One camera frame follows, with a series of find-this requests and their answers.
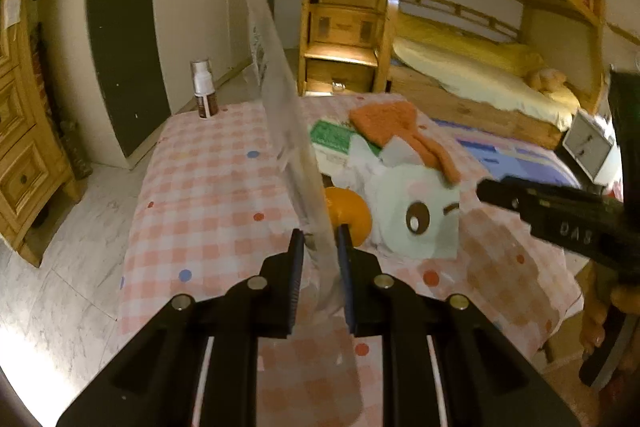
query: brown bottle label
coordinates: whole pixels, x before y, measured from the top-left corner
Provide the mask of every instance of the brown bottle label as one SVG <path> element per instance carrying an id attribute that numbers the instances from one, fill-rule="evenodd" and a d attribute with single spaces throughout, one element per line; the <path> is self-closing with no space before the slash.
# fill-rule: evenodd
<path id="1" fill-rule="evenodd" d="M 201 118 L 207 118 L 207 110 L 204 107 L 204 98 L 196 96 L 196 102 L 198 103 L 198 114 Z"/>
<path id="2" fill-rule="evenodd" d="M 209 115 L 213 116 L 218 114 L 218 99 L 216 98 L 216 94 L 208 94 L 207 100 L 209 101 Z"/>

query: screw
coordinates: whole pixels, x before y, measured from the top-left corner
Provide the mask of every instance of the screw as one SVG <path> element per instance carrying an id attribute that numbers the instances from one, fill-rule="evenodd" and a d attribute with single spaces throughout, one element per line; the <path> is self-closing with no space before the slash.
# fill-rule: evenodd
<path id="1" fill-rule="evenodd" d="M 464 295 L 455 294 L 449 298 L 449 304 L 457 310 L 466 310 L 469 306 L 469 299 Z"/>
<path id="2" fill-rule="evenodd" d="M 373 284 L 375 284 L 378 288 L 386 290 L 394 285 L 394 278 L 390 275 L 387 275 L 386 273 L 381 273 L 380 275 L 376 275 L 375 279 L 373 279 Z"/>
<path id="3" fill-rule="evenodd" d="M 180 295 L 176 295 L 173 299 L 171 299 L 171 306 L 181 312 L 182 310 L 185 310 L 189 306 L 191 306 L 191 299 L 187 294 L 181 293 Z"/>
<path id="4" fill-rule="evenodd" d="M 267 279 L 262 275 L 256 275 L 251 277 L 251 279 L 246 282 L 246 285 L 249 286 L 250 290 L 264 290 L 267 288 Z"/>

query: hand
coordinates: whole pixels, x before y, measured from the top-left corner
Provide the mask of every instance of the hand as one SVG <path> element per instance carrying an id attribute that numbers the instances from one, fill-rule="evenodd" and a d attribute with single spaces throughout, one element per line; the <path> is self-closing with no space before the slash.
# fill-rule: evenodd
<path id="1" fill-rule="evenodd" d="M 627 314 L 640 315 L 640 286 L 616 286 L 611 292 L 611 303 L 620 311 Z M 595 273 L 591 270 L 589 289 L 584 297 L 584 313 L 582 315 L 582 331 L 580 343 L 590 355 L 595 347 L 600 347 L 604 341 L 602 325 L 607 318 L 609 307 L 601 302 L 596 295 Z M 640 328 L 636 329 L 634 337 L 626 353 L 620 360 L 618 368 L 621 371 L 633 372 L 640 364 Z"/>

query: bottle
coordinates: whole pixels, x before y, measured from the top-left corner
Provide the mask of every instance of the bottle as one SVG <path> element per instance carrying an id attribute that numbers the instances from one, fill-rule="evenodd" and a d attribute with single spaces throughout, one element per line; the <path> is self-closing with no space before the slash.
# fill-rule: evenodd
<path id="1" fill-rule="evenodd" d="M 193 93 L 198 103 L 198 114 L 201 118 L 212 118 L 218 113 L 218 99 L 213 85 L 209 59 L 196 60 L 191 63 L 193 77 Z"/>

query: plush eye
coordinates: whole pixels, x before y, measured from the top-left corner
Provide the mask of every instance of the plush eye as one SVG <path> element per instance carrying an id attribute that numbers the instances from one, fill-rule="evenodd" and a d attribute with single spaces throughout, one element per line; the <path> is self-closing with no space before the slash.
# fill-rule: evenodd
<path id="1" fill-rule="evenodd" d="M 442 213 L 446 216 L 447 214 L 449 214 L 452 210 L 455 210 L 456 208 L 460 208 L 460 203 L 450 203 L 447 206 L 445 206 L 442 210 Z"/>
<path id="2" fill-rule="evenodd" d="M 431 217 L 427 205 L 421 201 L 414 201 L 409 205 L 404 216 L 404 221 L 409 232 L 420 235 L 429 228 Z"/>

